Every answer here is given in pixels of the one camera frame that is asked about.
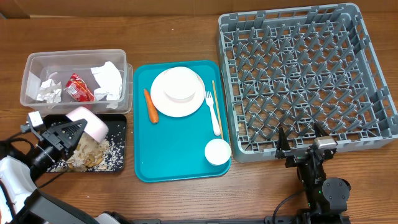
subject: chopstick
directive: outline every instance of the chopstick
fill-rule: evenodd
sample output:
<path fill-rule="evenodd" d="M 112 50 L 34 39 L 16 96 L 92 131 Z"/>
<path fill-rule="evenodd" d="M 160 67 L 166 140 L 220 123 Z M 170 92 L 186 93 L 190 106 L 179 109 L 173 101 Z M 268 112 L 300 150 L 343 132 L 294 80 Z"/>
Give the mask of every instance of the chopstick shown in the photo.
<path fill-rule="evenodd" d="M 223 127 L 221 125 L 221 116 L 220 116 L 220 109 L 218 108 L 218 100 L 217 100 L 217 93 L 216 93 L 216 85 L 213 80 L 213 91 L 214 91 L 214 98 L 216 100 L 216 109 L 217 109 L 217 115 L 218 115 L 218 125 L 220 126 L 220 131 L 221 131 L 221 139 L 224 139 L 223 135 Z"/>

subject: white plate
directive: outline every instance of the white plate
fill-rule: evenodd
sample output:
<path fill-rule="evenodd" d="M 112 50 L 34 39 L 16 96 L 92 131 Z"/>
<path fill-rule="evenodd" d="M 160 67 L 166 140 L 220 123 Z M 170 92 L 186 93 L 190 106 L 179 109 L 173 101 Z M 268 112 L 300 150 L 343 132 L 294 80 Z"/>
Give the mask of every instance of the white plate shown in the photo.
<path fill-rule="evenodd" d="M 162 78 L 167 71 L 168 70 L 165 70 L 160 73 L 155 78 L 150 88 L 150 97 L 152 98 L 152 102 L 154 103 L 156 109 L 164 115 L 174 118 L 181 118 L 194 113 L 197 109 L 199 109 L 203 103 L 203 100 L 205 99 L 205 84 L 203 83 L 203 80 L 198 74 L 195 73 L 200 84 L 197 85 L 197 90 L 195 91 L 193 98 L 184 102 L 175 101 L 167 96 L 162 87 Z"/>

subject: small white cup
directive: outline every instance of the small white cup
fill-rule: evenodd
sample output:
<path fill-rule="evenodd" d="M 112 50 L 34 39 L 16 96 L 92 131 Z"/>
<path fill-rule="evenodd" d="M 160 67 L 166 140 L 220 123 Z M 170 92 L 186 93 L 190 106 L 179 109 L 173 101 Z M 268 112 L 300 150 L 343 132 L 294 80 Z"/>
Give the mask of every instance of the small white cup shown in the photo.
<path fill-rule="evenodd" d="M 213 166 L 220 166 L 228 162 L 231 157 L 231 148 L 228 142 L 222 139 L 213 139 L 205 147 L 207 161 Z"/>

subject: black tray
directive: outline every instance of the black tray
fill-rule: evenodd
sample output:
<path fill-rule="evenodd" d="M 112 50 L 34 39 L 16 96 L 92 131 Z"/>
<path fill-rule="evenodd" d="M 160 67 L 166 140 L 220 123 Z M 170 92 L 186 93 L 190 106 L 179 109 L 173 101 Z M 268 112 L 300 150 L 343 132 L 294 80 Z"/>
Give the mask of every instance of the black tray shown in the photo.
<path fill-rule="evenodd" d="M 109 128 L 105 139 L 109 141 L 109 144 L 118 146 L 119 152 L 115 153 L 113 157 L 105 157 L 107 164 L 111 164 L 111 169 L 97 170 L 95 167 L 87 168 L 86 172 L 117 172 L 124 168 L 124 155 L 126 148 L 126 133 L 127 133 L 127 119 L 123 114 L 96 114 Z M 51 114 L 44 117 L 43 122 L 46 128 L 52 124 L 62 124 L 68 122 L 69 119 L 63 114 Z M 59 162 L 56 166 L 65 165 Z"/>

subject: teal tray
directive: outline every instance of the teal tray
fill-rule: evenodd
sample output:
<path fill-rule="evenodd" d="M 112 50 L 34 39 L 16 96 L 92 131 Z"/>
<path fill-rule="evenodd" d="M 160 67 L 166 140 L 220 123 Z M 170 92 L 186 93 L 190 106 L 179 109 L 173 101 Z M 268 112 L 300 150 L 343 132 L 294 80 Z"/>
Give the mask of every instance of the teal tray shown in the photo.
<path fill-rule="evenodd" d="M 229 142 L 221 76 L 217 64 L 209 60 L 144 65 L 133 80 L 134 90 L 134 167 L 144 182 L 216 177 L 225 174 L 231 159 L 222 166 L 211 165 L 205 157 L 206 144 L 221 138 L 213 134 L 210 111 L 205 101 L 193 114 L 172 118 L 159 112 L 159 123 L 148 117 L 144 89 L 150 91 L 156 76 L 168 68 L 184 66 L 196 72 L 213 93 L 215 81 L 224 140 Z"/>

